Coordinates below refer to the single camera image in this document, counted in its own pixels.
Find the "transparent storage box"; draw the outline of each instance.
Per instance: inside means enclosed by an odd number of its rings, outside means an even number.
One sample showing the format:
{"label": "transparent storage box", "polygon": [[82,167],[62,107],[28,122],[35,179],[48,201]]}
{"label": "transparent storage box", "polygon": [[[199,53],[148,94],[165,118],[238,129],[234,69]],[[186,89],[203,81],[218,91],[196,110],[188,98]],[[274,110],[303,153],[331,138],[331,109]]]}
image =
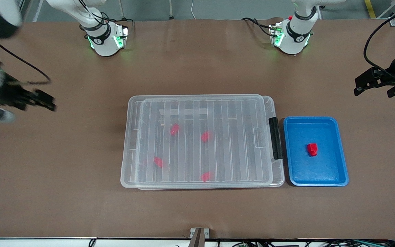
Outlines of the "transparent storage box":
{"label": "transparent storage box", "polygon": [[271,97],[154,95],[129,100],[121,183],[138,189],[278,187]]}

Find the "blue tray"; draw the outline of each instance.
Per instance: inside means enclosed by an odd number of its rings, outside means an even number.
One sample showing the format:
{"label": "blue tray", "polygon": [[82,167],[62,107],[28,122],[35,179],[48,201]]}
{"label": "blue tray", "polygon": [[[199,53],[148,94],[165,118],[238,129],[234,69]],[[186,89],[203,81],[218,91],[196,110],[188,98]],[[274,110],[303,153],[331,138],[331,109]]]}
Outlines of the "blue tray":
{"label": "blue tray", "polygon": [[[337,122],[331,117],[284,119],[290,181],[296,186],[346,186],[348,173]],[[310,156],[307,144],[316,143]]]}

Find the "plastic container lid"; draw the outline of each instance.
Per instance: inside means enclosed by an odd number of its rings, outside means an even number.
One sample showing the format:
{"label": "plastic container lid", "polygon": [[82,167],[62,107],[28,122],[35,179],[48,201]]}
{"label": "plastic container lid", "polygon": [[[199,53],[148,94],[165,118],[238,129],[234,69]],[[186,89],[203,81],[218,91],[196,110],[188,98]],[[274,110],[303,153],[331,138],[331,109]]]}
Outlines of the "plastic container lid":
{"label": "plastic container lid", "polygon": [[296,186],[346,186],[348,173],[337,122],[331,117],[284,119],[290,181]]}
{"label": "plastic container lid", "polygon": [[121,183],[139,189],[281,186],[270,97],[155,95],[129,100]]}

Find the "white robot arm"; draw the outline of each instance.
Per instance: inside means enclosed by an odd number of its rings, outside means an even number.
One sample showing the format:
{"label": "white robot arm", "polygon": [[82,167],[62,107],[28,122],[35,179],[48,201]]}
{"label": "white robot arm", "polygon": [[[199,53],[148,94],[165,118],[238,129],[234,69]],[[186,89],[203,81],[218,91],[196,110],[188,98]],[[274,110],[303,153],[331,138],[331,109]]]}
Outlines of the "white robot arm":
{"label": "white robot arm", "polygon": [[100,56],[114,55],[125,47],[128,29],[110,22],[95,7],[106,0],[47,0],[50,6],[76,19],[88,34],[91,47]]}
{"label": "white robot arm", "polygon": [[346,0],[290,0],[295,5],[295,13],[291,19],[271,26],[273,46],[287,54],[297,54],[307,45],[313,25],[318,20],[316,6],[343,3]]}

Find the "brown table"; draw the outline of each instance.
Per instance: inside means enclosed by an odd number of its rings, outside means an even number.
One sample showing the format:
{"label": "brown table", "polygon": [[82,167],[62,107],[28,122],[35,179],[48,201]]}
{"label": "brown table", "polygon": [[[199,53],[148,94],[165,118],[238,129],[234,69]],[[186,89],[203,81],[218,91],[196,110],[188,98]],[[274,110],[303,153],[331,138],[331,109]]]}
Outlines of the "brown table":
{"label": "brown table", "polygon": [[[127,50],[104,58],[75,22],[26,23],[3,44],[53,78],[41,89],[58,110],[14,109],[0,125],[0,236],[395,239],[395,98],[353,95],[370,66],[362,49],[381,20],[318,21],[299,55],[270,47],[243,21],[141,22]],[[370,58],[395,58],[395,28],[381,29]],[[0,50],[7,72],[40,75]],[[127,102],[141,94],[273,97],[277,116],[334,117],[350,183],[141,191],[120,184]]]}

